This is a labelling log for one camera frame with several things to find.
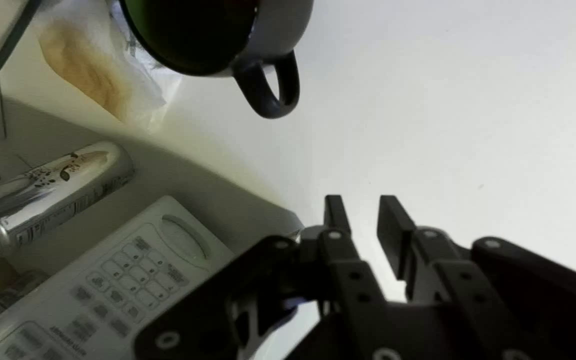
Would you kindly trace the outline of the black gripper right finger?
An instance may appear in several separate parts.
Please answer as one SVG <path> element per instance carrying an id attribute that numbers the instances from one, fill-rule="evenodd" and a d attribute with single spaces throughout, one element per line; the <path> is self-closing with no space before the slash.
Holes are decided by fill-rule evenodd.
<path id="1" fill-rule="evenodd" d="M 479 360 L 576 360 L 576 270 L 510 240 L 470 248 L 419 227 L 397 196 L 379 202 L 379 240 L 407 300 L 447 311 Z"/>

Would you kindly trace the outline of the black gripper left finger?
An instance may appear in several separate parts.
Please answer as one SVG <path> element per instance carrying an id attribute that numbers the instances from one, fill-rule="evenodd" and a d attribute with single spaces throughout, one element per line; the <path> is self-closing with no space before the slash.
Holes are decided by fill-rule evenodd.
<path id="1" fill-rule="evenodd" d="M 344 201 L 296 240 L 268 237 L 156 316 L 138 360 L 250 360 L 305 304 L 320 321 L 287 360 L 403 360 L 390 307 L 353 245 Z"/>

